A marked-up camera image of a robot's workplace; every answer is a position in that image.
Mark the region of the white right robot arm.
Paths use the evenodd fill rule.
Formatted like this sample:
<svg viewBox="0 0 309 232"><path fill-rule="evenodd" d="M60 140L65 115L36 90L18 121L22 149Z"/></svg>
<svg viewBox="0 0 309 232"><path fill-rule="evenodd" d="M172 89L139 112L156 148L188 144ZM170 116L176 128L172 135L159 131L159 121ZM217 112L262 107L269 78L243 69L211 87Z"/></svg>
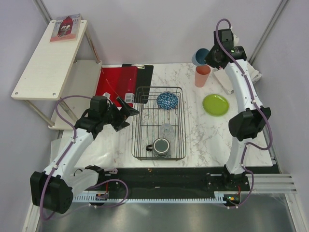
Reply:
<svg viewBox="0 0 309 232"><path fill-rule="evenodd" d="M229 120L233 137L229 159L225 165L229 174L221 178L222 187L233 190L244 172L244 152L264 126L269 125L271 109L264 107L256 94L248 71L247 56L242 46L234 46L231 29L214 31L214 45L204 58L213 68L222 68L227 74L236 96L238 114Z"/></svg>

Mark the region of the clear glass tumbler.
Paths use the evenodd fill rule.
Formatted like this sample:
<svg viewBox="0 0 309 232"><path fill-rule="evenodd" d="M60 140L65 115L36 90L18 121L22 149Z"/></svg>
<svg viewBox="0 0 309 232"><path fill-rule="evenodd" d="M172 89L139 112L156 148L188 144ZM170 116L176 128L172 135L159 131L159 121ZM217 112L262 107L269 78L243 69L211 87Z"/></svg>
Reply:
<svg viewBox="0 0 309 232"><path fill-rule="evenodd" d="M169 123L164 123L159 128L159 137L171 141L174 138L174 127Z"/></svg>

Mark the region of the pink plastic cup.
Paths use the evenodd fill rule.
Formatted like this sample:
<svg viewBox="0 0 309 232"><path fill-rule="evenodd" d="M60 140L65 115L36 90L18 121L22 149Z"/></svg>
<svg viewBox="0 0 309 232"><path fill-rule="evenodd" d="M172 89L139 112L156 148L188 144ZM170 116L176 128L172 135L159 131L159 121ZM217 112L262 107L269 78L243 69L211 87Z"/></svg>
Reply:
<svg viewBox="0 0 309 232"><path fill-rule="evenodd" d="M204 87L210 73L211 73L210 66L208 65L197 66L195 72L195 86Z"/></svg>

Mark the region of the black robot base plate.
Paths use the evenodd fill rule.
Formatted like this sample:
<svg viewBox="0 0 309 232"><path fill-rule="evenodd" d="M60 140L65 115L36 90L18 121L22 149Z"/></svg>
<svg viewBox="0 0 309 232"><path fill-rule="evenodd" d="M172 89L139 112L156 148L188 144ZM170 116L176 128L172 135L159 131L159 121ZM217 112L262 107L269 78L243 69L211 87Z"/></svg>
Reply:
<svg viewBox="0 0 309 232"><path fill-rule="evenodd" d="M210 197L215 192L249 191L245 174L230 179L222 167L217 168L119 168L116 174L100 171L98 187L120 198L125 196Z"/></svg>

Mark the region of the light blue plastic cup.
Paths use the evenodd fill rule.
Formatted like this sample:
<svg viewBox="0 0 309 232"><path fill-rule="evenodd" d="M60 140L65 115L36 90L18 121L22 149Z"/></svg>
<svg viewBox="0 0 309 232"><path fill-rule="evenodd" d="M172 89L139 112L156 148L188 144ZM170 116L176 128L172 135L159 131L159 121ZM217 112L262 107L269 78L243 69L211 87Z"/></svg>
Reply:
<svg viewBox="0 0 309 232"><path fill-rule="evenodd" d="M192 63L196 66L205 65L205 57L208 55L209 50L206 48L200 48L192 56Z"/></svg>

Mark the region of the lime green plastic plate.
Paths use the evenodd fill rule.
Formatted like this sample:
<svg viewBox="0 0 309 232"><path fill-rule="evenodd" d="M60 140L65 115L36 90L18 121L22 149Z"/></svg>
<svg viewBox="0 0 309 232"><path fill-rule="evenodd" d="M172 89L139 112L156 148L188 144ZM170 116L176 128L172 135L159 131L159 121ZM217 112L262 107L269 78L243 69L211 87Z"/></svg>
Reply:
<svg viewBox="0 0 309 232"><path fill-rule="evenodd" d="M203 109L211 116L223 116L229 110L228 100L219 94L209 94L202 101Z"/></svg>

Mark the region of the black wire dish rack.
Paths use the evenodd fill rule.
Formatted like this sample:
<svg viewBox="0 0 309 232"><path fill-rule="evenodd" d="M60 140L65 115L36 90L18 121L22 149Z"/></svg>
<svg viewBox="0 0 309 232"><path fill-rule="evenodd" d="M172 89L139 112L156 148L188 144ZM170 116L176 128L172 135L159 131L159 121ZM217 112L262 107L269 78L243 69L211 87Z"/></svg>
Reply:
<svg viewBox="0 0 309 232"><path fill-rule="evenodd" d="M164 110L158 107L156 99L162 92L172 92L178 98L175 109ZM186 131L184 118L183 90L181 87L150 87L148 102L135 103L134 108L140 113L133 119L132 155L139 160L182 160L186 156ZM146 151L146 146L159 137L159 128L169 123L174 127L174 138L169 141L170 156L156 157Z"/></svg>

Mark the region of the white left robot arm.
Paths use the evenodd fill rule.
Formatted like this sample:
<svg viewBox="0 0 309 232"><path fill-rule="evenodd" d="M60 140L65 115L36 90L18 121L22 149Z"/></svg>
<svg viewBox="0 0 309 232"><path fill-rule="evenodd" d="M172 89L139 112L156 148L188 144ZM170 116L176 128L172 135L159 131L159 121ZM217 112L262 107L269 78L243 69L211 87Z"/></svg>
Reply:
<svg viewBox="0 0 309 232"><path fill-rule="evenodd" d="M87 189L101 190L106 178L104 169L88 166L81 173L74 174L77 161L94 142L105 125L111 125L118 132L130 124L127 119L138 115L138 110L128 105L121 97L116 101L118 108L105 96L93 96L90 105L75 124L69 123L73 132L67 144L57 157L42 171L34 172L30 177L32 202L39 207L43 220L44 209L52 213L64 214L68 211L73 198Z"/></svg>

